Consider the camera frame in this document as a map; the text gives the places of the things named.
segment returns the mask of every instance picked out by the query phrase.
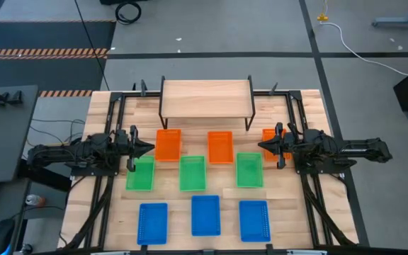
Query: blue tray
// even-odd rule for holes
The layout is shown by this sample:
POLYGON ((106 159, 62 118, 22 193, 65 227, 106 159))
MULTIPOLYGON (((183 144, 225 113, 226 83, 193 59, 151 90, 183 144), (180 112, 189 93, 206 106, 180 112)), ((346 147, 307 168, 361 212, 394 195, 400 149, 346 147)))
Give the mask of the blue tray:
POLYGON ((166 244, 168 234, 168 204, 142 203, 138 220, 139 245, 166 244))
POLYGON ((267 202, 243 200, 239 202, 240 238, 242 242, 269 242, 267 202))
POLYGON ((191 234, 194 237, 221 235, 218 195, 195 195, 191 198, 191 234))

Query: floor mat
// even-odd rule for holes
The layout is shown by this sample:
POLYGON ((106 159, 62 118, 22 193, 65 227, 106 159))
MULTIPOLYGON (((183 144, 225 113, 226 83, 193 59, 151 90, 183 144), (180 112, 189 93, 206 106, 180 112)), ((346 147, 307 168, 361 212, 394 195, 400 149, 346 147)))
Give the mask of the floor mat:
MULTIPOLYGON (((105 68, 105 59, 99 59, 105 68)), ((102 73, 95 58, 0 60, 0 86, 36 84, 39 91, 99 90, 102 73)))
MULTIPOLYGON (((109 48, 115 22, 85 22, 95 48, 109 48)), ((79 21, 0 22, 0 49, 90 48, 79 21)))

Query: concrete floor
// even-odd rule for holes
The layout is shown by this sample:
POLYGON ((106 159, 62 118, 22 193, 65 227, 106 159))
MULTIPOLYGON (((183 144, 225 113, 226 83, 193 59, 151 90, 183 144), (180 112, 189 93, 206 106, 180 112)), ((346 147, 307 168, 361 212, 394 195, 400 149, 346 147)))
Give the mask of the concrete floor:
MULTIPOLYGON (((345 52, 336 28, 318 26, 321 0, 306 0, 321 52, 345 52)), ((85 19, 113 18, 114 6, 79 0, 85 19)), ((141 2, 143 16, 129 26, 117 24, 112 53, 181 52, 311 52, 296 0, 151 0, 141 2)), ((331 22, 344 30, 357 52, 408 51, 408 30, 372 28, 378 16, 405 16, 408 0, 329 1, 331 22)), ((77 20, 68 0, 6 0, 0 20, 77 20)), ((376 59, 408 72, 408 58, 376 59)), ((341 131, 346 139, 381 137, 394 159, 388 164, 360 160, 352 168, 361 212, 372 247, 408 249, 408 120, 392 87, 404 77, 356 58, 323 59, 341 131)), ((131 89, 144 79, 158 89, 161 75, 171 79, 243 79, 253 76, 255 89, 320 89, 312 58, 110 59, 106 78, 111 89, 131 89)), ((88 99, 40 98, 35 118, 84 119, 88 99)), ((69 135, 68 125, 33 124, 41 130, 69 135)), ((54 138, 30 132, 31 143, 54 138)), ((31 221, 26 241, 37 251, 53 250, 61 224, 56 217, 31 221)))

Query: wooden platform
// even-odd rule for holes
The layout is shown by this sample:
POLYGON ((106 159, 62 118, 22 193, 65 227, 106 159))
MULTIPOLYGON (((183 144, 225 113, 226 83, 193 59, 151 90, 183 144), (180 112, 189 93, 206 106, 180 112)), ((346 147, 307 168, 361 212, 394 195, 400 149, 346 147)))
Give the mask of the wooden platform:
MULTIPOLYGON (((103 132, 108 110, 108 92, 94 92, 89 106, 84 135, 103 132)), ((310 128, 330 134, 324 106, 318 90, 302 91, 305 113, 310 128)), ((277 122, 288 122, 284 97, 255 97, 256 117, 250 131, 245 131, 243 119, 186 118, 171 119, 169 128, 182 129, 182 155, 206 155, 207 132, 230 130, 234 138, 234 153, 262 152, 257 143, 262 139, 263 128, 274 128, 277 122)), ((155 143, 155 135, 161 129, 158 116, 158 98, 129 98, 125 104, 123 129, 136 125, 140 139, 155 143)), ((241 242, 239 236, 238 202, 246 199, 268 201, 271 224, 271 243, 275 249, 311 248, 311 237, 300 184, 293 162, 286 161, 286 168, 278 170, 275 162, 264 162, 264 188, 236 188, 235 165, 208 164, 206 192, 179 192, 179 163, 155 164, 154 190, 134 192, 125 190, 125 169, 116 178, 108 219, 105 250, 139 250, 137 245, 138 210, 140 203, 166 202, 169 205, 169 230, 166 245, 151 245, 156 250, 192 249, 265 249, 265 243, 241 242), (219 237, 192 237, 191 196, 216 194, 220 196, 221 231, 219 237)), ((62 226, 62 235, 69 241, 79 230, 89 214, 95 179, 87 177, 70 193, 62 226)), ((346 190, 342 183, 327 175, 321 175, 322 190, 327 211, 335 223, 353 242, 357 242, 346 190)), ((321 243, 324 237, 319 225, 321 243)), ((93 244, 98 237, 96 225, 93 244)))
POLYGON ((166 80, 163 118, 248 118, 253 115, 249 80, 166 80))

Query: orange plastic basket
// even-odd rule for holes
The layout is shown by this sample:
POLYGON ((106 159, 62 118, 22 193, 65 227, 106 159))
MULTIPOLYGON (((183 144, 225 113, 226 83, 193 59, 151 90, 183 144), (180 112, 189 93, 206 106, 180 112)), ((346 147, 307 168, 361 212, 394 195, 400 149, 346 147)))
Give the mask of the orange plastic basket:
MULTIPOLYGON (((286 133, 286 129, 283 129, 281 132, 281 136, 284 137, 286 133)), ((262 130, 262 140, 265 142, 275 137, 275 129, 274 128, 266 128, 262 130)), ((278 161, 278 155, 273 155, 273 153, 269 152, 268 150, 263 151, 264 159, 268 162, 276 162, 278 161)), ((292 159, 291 153, 285 153, 284 159, 292 159)))
POLYGON ((211 164, 234 163, 234 145, 231 131, 210 131, 207 136, 211 164))
POLYGON ((177 162, 181 158, 181 130, 157 130, 155 160, 177 162))

